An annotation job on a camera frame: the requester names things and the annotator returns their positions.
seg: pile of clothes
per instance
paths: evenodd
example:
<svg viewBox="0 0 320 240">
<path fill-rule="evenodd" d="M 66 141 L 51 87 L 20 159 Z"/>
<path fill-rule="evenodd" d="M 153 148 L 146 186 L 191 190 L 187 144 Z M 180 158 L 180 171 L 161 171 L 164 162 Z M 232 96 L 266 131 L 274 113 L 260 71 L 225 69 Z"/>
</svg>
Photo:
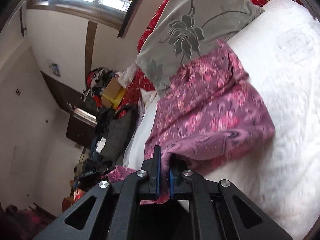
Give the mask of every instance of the pile of clothes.
<svg viewBox="0 0 320 240">
<path fill-rule="evenodd" d="M 134 105 L 123 106 L 117 112 L 112 108 L 100 108 L 89 158 L 73 182 L 74 201 L 112 171 L 115 165 L 123 165 L 124 153 L 135 133 L 138 117 L 138 108 Z"/>
<path fill-rule="evenodd" d="M 96 102 L 97 108 L 100 109 L 102 107 L 101 95 L 115 75 L 113 70 L 103 67 L 92 70 L 86 77 L 86 90 L 83 91 L 81 99 L 85 102 L 87 96 L 91 97 Z"/>
</svg>

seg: pink blanket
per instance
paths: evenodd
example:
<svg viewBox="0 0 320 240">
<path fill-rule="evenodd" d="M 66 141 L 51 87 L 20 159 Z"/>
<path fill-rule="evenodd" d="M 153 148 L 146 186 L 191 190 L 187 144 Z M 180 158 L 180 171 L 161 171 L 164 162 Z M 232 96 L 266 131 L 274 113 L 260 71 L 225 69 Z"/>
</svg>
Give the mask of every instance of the pink blanket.
<svg viewBox="0 0 320 240">
<path fill-rule="evenodd" d="M 166 176 L 172 153 L 204 175 L 273 137 L 271 117 L 248 77 L 236 54 L 218 40 L 216 50 L 180 66 L 171 78 L 145 145 L 145 159 L 152 157 L 155 145 L 162 148 L 158 203 L 168 200 Z"/>
</svg>

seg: gray pillow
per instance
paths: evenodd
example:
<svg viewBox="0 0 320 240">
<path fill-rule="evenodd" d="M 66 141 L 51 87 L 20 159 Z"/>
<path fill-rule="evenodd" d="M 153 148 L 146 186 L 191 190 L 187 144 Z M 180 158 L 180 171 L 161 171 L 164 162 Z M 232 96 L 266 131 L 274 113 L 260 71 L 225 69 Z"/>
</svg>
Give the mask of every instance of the gray pillow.
<svg viewBox="0 0 320 240">
<path fill-rule="evenodd" d="M 137 56 L 137 65 L 164 95 L 181 64 L 208 54 L 263 12 L 249 0 L 169 0 Z"/>
</svg>

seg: cardboard box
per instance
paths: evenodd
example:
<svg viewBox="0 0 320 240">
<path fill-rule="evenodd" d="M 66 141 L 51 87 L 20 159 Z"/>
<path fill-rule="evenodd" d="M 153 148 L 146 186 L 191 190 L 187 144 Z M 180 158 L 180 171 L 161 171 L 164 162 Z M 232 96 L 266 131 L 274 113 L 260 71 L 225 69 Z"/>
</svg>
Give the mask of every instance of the cardboard box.
<svg viewBox="0 0 320 240">
<path fill-rule="evenodd" d="M 111 108 L 112 107 L 112 103 L 105 98 L 103 95 L 101 96 L 101 103 L 106 107 L 106 108 Z"/>
<path fill-rule="evenodd" d="M 69 207 L 74 204 L 73 196 L 65 197 L 62 201 L 62 212 L 65 212 Z"/>
<path fill-rule="evenodd" d="M 119 106 L 124 93 L 125 89 L 115 78 L 112 78 L 101 95 L 101 102 L 107 108 L 116 109 Z"/>
<path fill-rule="evenodd" d="M 115 78 L 112 78 L 105 88 L 103 95 L 106 98 L 115 99 L 120 88 L 122 88 L 122 86 L 119 84 L 119 82 Z"/>
</svg>

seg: white bed sheet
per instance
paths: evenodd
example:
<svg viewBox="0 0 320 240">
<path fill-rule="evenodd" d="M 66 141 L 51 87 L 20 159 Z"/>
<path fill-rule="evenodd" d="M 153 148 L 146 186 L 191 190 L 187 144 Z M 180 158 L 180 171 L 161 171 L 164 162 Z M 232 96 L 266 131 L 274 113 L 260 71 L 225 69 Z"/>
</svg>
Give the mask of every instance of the white bed sheet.
<svg viewBox="0 0 320 240">
<path fill-rule="evenodd" d="M 229 179 L 298 240 L 320 215 L 320 24 L 291 0 L 264 9 L 228 44 L 269 110 L 275 139 L 205 178 Z M 133 140 L 131 168 L 141 167 L 157 99 Z"/>
</svg>

